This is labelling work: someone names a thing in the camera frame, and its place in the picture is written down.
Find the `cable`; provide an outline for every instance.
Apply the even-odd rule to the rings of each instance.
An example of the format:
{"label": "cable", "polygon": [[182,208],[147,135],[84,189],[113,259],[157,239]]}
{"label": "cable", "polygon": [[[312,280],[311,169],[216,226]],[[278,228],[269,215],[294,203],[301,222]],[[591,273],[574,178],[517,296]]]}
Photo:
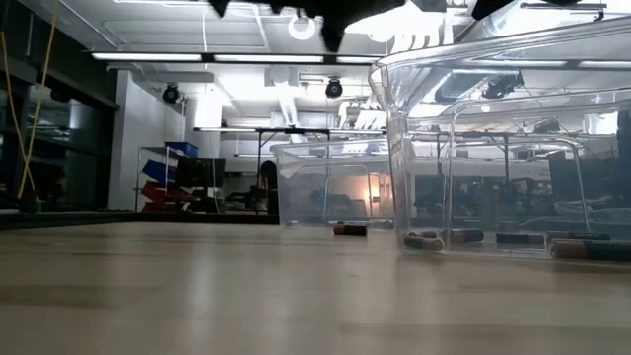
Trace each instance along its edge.
{"label": "cable", "polygon": [[213,158],[213,199],[215,200],[217,214],[221,214],[219,212],[219,203],[217,203],[217,171],[215,170],[215,158]]}
{"label": "cable", "polygon": [[[52,22],[50,23],[50,36],[48,38],[48,48],[46,49],[46,58],[43,64],[43,73],[41,77],[41,87],[45,87],[46,76],[48,75],[48,65],[50,64],[50,53],[52,51],[52,41],[55,37],[55,26],[57,24],[57,18],[59,16],[59,0],[55,0],[55,7],[52,12]],[[39,122],[39,114],[41,112],[41,101],[43,96],[39,96],[37,100],[37,109],[35,110],[35,120],[33,122],[33,129],[31,130],[31,142],[29,143],[29,153],[24,161],[24,168],[22,171],[22,182],[20,183],[20,192],[18,193],[18,199],[22,199],[22,193],[24,192],[24,185],[27,180],[27,171],[29,170],[29,163],[31,162],[31,155],[33,153],[33,143],[35,142],[35,133],[37,130],[37,124]]]}
{"label": "cable", "polygon": [[[201,31],[204,38],[204,53],[208,51],[208,38],[206,37],[206,11],[201,15]],[[208,63],[204,63],[204,70],[208,70]]]}
{"label": "cable", "polygon": [[[22,160],[27,160],[27,153],[24,151],[24,140],[22,139],[22,132],[20,132],[20,124],[18,123],[18,116],[16,115],[16,107],[13,103],[13,89],[11,88],[11,74],[9,74],[9,56],[7,55],[7,39],[4,32],[0,32],[0,40],[2,40],[2,56],[4,59],[4,73],[7,80],[7,91],[9,96],[9,107],[11,108],[11,117],[13,118],[13,124],[16,127],[16,133],[18,134],[18,144],[20,144],[20,152],[22,153]],[[27,173],[29,174],[29,181],[31,182],[31,188],[35,191],[35,183],[33,181],[33,175],[31,169],[27,167]]]}
{"label": "cable", "polygon": [[0,25],[0,32],[4,33],[4,29],[7,27],[7,22],[9,22],[9,9],[11,8],[11,1],[6,1],[4,6],[4,12],[2,14],[2,25]]}
{"label": "cable", "polygon": [[149,78],[147,78],[147,74],[145,74],[145,70],[142,68],[142,65],[136,64],[136,63],[132,63],[131,65],[133,65],[133,67],[136,68],[140,72],[140,74],[145,79],[147,84],[149,84],[151,89],[153,89],[156,93],[160,93],[160,88],[154,86],[154,84],[149,80]]}

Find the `transparent plastic container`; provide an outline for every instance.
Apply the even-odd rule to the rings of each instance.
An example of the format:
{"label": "transparent plastic container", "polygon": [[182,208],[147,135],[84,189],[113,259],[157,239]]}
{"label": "transparent plastic container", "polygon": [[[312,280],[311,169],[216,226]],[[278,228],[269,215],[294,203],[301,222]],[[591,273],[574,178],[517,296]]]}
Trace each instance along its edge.
{"label": "transparent plastic container", "polygon": [[630,35],[624,18],[378,61],[399,246],[547,258],[556,231],[629,238]]}
{"label": "transparent plastic container", "polygon": [[367,222],[392,228],[385,139],[276,145],[280,220],[322,226]]}

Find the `black dome camera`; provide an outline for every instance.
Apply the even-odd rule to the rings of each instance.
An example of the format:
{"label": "black dome camera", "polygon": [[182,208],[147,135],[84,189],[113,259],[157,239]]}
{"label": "black dome camera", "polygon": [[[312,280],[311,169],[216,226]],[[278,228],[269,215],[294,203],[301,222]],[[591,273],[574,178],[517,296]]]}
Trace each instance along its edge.
{"label": "black dome camera", "polygon": [[331,79],[328,81],[328,85],[326,86],[326,96],[329,99],[337,99],[342,96],[342,84],[340,84],[339,79]]}
{"label": "black dome camera", "polygon": [[162,100],[167,104],[176,104],[179,100],[179,90],[177,84],[167,84],[167,88],[162,92]]}
{"label": "black dome camera", "polygon": [[520,72],[517,75],[504,75],[499,80],[489,82],[489,86],[482,98],[484,99],[503,99],[508,94],[512,93],[515,88],[522,87],[524,85],[524,78]]}

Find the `ceiling light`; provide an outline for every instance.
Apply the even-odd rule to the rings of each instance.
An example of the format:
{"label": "ceiling light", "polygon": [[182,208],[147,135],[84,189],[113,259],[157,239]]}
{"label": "ceiling light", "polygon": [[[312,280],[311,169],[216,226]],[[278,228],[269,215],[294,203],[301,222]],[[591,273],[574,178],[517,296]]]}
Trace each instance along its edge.
{"label": "ceiling light", "polygon": [[162,5],[164,7],[199,7],[208,6],[203,1],[189,0],[114,0],[117,4]]}
{"label": "ceiling light", "polygon": [[540,68],[540,67],[562,67],[568,62],[565,60],[513,60],[513,59],[481,59],[466,60],[472,66],[497,66],[497,67],[519,67],[519,68]]}
{"label": "ceiling light", "polygon": [[577,65],[586,69],[631,69],[631,61],[628,60],[583,60]]}
{"label": "ceiling light", "polygon": [[216,62],[322,63],[322,55],[216,54]]}
{"label": "ceiling light", "polygon": [[[258,154],[235,154],[235,158],[258,158]],[[261,154],[261,158],[274,158],[273,154]]]}
{"label": "ceiling light", "polygon": [[195,127],[195,130],[201,131],[201,132],[225,132],[225,133],[256,132],[256,128]]}
{"label": "ceiling light", "polygon": [[202,61],[201,54],[185,53],[130,53],[130,52],[101,52],[92,53],[97,60],[109,61]]}
{"label": "ceiling light", "polygon": [[373,64],[379,59],[373,56],[338,56],[336,61],[342,64]]}
{"label": "ceiling light", "polygon": [[372,129],[331,129],[331,134],[370,134],[370,135],[382,135],[386,134],[384,130],[372,130]]}

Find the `floor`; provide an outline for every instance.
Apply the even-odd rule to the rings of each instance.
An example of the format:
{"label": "floor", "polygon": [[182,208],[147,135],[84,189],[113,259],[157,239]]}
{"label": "floor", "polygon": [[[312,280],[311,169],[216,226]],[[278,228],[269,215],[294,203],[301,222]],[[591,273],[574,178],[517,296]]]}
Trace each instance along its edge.
{"label": "floor", "polygon": [[627,354],[631,271],[401,255],[392,233],[0,232],[4,354]]}

